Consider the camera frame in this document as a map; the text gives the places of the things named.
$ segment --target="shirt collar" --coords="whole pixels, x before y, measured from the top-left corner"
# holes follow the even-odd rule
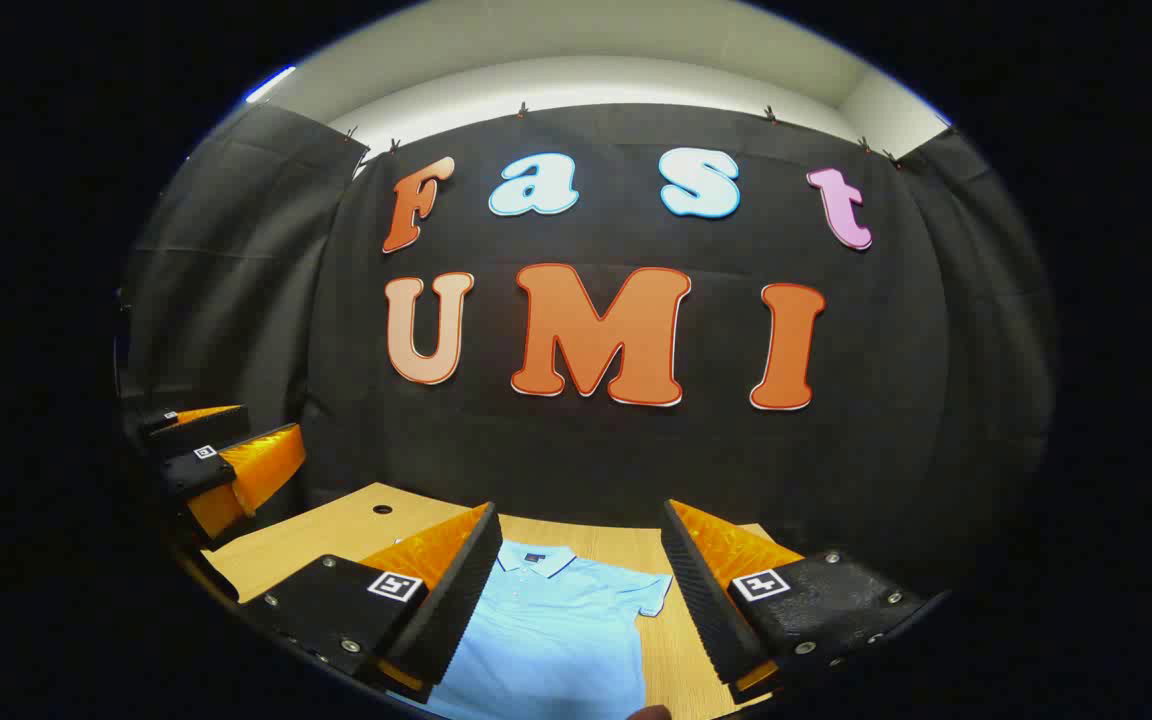
[[[545,555],[545,559],[540,562],[524,562],[522,559],[524,559],[526,553]],[[500,543],[500,552],[497,553],[500,568],[505,571],[526,568],[544,578],[553,578],[559,570],[566,568],[575,559],[576,553],[570,547],[551,547],[544,546],[544,544],[522,544],[516,541]]]

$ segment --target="foam letter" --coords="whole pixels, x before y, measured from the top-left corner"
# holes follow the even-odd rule
[[[814,317],[824,310],[824,296],[810,287],[775,283],[763,288],[763,302],[772,309],[772,340],[763,382],[749,393],[760,410],[799,410],[812,402],[808,387],[808,355],[812,350]]]
[[[856,223],[856,217],[851,211],[852,202],[856,205],[863,204],[861,191],[847,184],[842,173],[832,168],[808,173],[808,183],[820,188],[824,219],[829,223],[833,237],[838,237],[838,241],[851,250],[867,249],[872,242],[869,230]]]
[[[461,362],[461,314],[465,310],[465,293],[472,287],[473,275],[468,273],[434,278],[434,295],[439,298],[438,348],[434,355],[425,356],[416,351],[412,341],[416,300],[425,290],[425,283],[419,278],[396,278],[385,286],[385,297],[389,300],[389,364],[400,376],[429,386],[452,378]]]
[[[529,309],[522,369],[509,382],[514,389],[545,397],[563,391],[563,378],[554,372],[558,343],[576,391],[589,397],[623,347],[621,373],[607,384],[613,400],[661,407],[682,400],[682,386],[673,379],[673,346],[691,278],[677,270],[635,270],[604,316],[571,265],[526,265],[517,279]]]
[[[393,252],[416,242],[420,236],[420,228],[416,227],[416,214],[420,213],[422,220],[429,218],[430,210],[434,209],[438,181],[452,177],[456,161],[444,158],[401,179],[394,185],[394,195],[397,196],[394,200],[394,219],[389,225],[389,236],[385,237],[385,243],[380,247],[381,251]]]
[[[524,173],[536,168],[535,174]],[[541,215],[562,213],[576,204],[579,192],[573,190],[573,174],[576,161],[558,152],[528,156],[506,165],[500,177],[509,182],[500,183],[488,197],[488,209],[498,215],[521,215],[528,210]]]
[[[660,200],[675,215],[726,218],[740,205],[740,188],[732,182],[740,168],[726,152],[676,147],[660,156],[658,167],[675,183],[660,188]]]

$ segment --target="black fabric backdrop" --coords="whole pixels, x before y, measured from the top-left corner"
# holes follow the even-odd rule
[[[740,209],[675,217],[659,156],[726,151]],[[502,218],[500,169],[535,152],[576,162],[564,213]],[[206,387],[253,423],[300,420],[308,461],[287,511],[371,482],[539,520],[655,526],[666,497],[791,546],[838,544],[914,588],[952,584],[1011,520],[1043,447],[1055,353],[1032,238],[992,169],[953,131],[893,168],[812,129],[728,111],[596,105],[532,111],[376,156],[255,106],[191,154],[147,225],[127,287],[132,377],[145,391]],[[380,244],[394,183],[444,156],[420,237]],[[832,236],[805,173],[858,187],[864,252]],[[679,313],[670,409],[607,395],[518,395],[522,266],[575,266],[605,311],[646,265],[690,275]],[[391,279],[418,276],[415,342],[431,353],[435,275],[470,272],[456,374],[404,381],[385,351]],[[813,287],[812,404],[755,409],[767,359],[767,283]],[[562,361],[559,372],[566,374]]]

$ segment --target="orange letter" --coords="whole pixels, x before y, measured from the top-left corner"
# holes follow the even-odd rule
[[[763,302],[772,309],[772,341],[763,382],[750,391],[749,401],[760,410],[803,409],[812,402],[808,351],[824,296],[810,287],[775,283],[763,288]]]
[[[554,372],[554,343],[563,353],[576,391],[589,397],[621,348],[621,374],[607,384],[608,395],[630,406],[676,406],[682,386],[673,381],[673,334],[679,304],[691,291],[691,278],[677,270],[639,268],[600,316],[571,265],[544,263],[518,270],[526,291],[526,347],[514,389],[552,397],[563,391]]]
[[[394,195],[397,196],[397,200],[394,202],[394,222],[389,225],[389,236],[380,247],[381,251],[393,252],[416,242],[416,238],[420,236],[420,228],[416,227],[416,213],[420,213],[422,220],[429,218],[429,211],[434,209],[438,181],[452,177],[454,169],[456,169],[456,161],[444,158],[401,179],[394,185]],[[420,187],[422,182],[425,183],[425,187]]]
[[[429,386],[452,378],[461,362],[461,313],[471,287],[473,275],[468,273],[434,278],[434,294],[439,297],[438,348],[426,357],[416,351],[412,341],[416,300],[425,290],[425,283],[418,278],[397,278],[385,286],[385,297],[389,300],[389,364],[400,376]]]

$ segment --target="light blue letter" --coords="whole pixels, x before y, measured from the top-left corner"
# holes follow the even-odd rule
[[[531,176],[524,176],[536,168]],[[576,204],[579,192],[573,190],[576,161],[559,152],[526,156],[506,165],[500,177],[507,179],[488,197],[488,209],[498,215],[521,215],[528,210],[541,215],[562,213]]]
[[[726,152],[676,147],[660,156],[659,168],[676,183],[660,188],[660,200],[675,215],[725,218],[740,205],[740,188],[732,182],[740,169]]]

